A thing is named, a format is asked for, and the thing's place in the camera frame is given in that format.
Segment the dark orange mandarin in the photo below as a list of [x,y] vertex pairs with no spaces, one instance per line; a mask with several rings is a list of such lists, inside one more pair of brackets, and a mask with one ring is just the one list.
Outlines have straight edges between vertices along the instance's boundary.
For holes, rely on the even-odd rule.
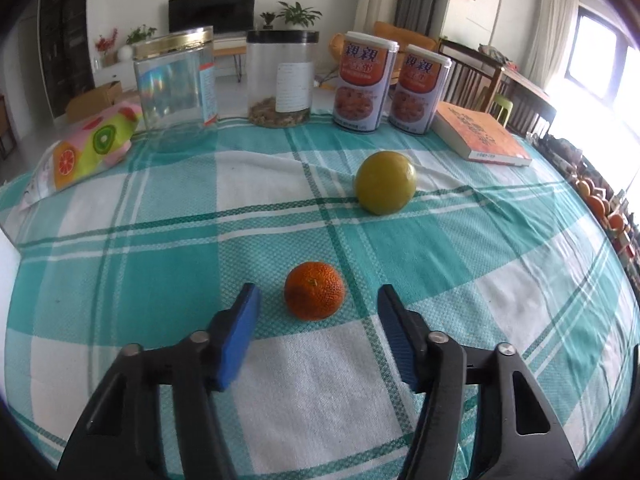
[[284,300],[299,320],[321,321],[334,315],[346,297],[341,275],[329,263],[308,261],[286,277]]

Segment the yellow-green citrus fruit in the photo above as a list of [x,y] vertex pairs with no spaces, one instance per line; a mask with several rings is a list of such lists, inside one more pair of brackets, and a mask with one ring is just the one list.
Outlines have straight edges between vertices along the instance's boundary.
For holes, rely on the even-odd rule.
[[360,165],[354,190],[358,203],[370,214],[396,214],[416,192],[416,170],[403,154],[376,152]]

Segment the teal plaid tablecloth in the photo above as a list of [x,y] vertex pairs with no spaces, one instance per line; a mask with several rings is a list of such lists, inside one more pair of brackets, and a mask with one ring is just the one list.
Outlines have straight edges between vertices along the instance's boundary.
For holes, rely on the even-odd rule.
[[262,294],[238,378],[213,398],[244,479],[390,479],[420,396],[401,380],[376,296],[466,346],[512,344],[580,464],[630,397],[639,307],[588,206],[539,154],[468,162],[434,134],[346,132],[330,116],[264,129],[140,132],[113,168],[23,207],[6,404],[57,462],[117,352],[202,330],[243,285]]

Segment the white cardboard box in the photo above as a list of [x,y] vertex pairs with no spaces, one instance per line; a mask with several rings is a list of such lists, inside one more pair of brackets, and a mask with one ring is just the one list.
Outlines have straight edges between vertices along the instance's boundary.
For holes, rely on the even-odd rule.
[[0,300],[2,309],[7,309],[11,302],[14,285],[17,279],[22,256],[8,234],[1,230],[0,238]]

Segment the fruit pattern snack bag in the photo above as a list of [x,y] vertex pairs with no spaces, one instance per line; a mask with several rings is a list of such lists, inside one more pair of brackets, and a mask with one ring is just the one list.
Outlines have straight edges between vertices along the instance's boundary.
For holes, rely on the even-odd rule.
[[141,106],[129,101],[84,119],[70,136],[44,152],[26,185],[20,209],[117,165],[129,152],[141,121]]

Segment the orange book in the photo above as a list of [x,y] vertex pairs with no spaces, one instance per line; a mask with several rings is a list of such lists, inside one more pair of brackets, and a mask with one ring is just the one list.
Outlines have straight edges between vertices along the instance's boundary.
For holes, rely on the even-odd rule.
[[440,102],[431,129],[469,162],[517,167],[532,163],[526,149],[488,113]]

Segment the wooden chair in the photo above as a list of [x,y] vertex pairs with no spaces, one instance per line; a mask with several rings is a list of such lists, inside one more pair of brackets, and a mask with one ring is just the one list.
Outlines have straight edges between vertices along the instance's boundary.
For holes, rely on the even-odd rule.
[[442,100],[468,110],[488,112],[502,77],[503,65],[488,55],[445,38],[439,40],[438,52],[452,62]]

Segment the right red food can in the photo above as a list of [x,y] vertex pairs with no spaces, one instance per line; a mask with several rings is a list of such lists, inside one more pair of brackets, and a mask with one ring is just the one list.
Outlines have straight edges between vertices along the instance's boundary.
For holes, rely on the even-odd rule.
[[426,133],[442,98],[451,65],[448,56],[409,44],[388,120],[405,132]]

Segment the red food can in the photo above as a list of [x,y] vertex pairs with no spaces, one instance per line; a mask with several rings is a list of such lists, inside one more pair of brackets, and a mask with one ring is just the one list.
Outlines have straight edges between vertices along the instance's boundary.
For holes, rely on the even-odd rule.
[[405,132],[426,133],[442,98],[451,65],[448,56],[409,44],[388,120]]
[[399,44],[363,32],[345,35],[333,119],[357,132],[372,132],[381,122]]

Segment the clear jar gold lid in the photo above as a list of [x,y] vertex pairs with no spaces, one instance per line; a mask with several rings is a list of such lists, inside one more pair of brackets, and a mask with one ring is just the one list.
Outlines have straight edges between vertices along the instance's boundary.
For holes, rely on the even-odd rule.
[[201,127],[218,119],[214,31],[171,32],[134,44],[134,73],[146,128]]

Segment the red flower pot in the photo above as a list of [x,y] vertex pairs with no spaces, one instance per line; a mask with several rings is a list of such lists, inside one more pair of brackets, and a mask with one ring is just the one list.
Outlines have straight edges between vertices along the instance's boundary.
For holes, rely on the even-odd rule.
[[94,47],[96,48],[96,52],[98,52],[102,67],[106,66],[107,57],[110,54],[111,50],[114,48],[117,36],[118,30],[116,27],[114,27],[108,35],[100,35],[99,38],[94,42]]

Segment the left red food can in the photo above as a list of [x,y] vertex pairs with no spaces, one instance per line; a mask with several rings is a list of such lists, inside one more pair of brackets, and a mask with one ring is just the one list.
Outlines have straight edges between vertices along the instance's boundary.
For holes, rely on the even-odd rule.
[[381,122],[399,44],[363,32],[345,35],[333,119],[357,132],[372,132]]

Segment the small green plant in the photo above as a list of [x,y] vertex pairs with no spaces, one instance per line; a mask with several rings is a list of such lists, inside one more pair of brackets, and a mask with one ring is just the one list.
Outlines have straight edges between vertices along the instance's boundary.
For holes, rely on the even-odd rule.
[[130,30],[130,33],[126,38],[126,44],[128,44],[128,46],[132,46],[133,44],[137,44],[138,42],[149,40],[155,35],[156,32],[156,27],[142,24]]

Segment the black television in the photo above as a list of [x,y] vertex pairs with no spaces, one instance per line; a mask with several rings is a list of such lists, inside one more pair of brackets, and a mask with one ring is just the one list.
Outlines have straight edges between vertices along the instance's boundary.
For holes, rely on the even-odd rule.
[[254,28],[255,0],[169,0],[168,30],[212,26],[215,34]]

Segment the potted green plant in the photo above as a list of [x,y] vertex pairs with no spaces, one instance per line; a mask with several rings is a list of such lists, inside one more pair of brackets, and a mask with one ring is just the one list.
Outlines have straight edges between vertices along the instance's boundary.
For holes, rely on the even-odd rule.
[[316,24],[323,14],[313,6],[302,6],[298,1],[289,4],[280,1],[280,9],[277,18],[284,21],[284,24],[293,28],[311,28]]

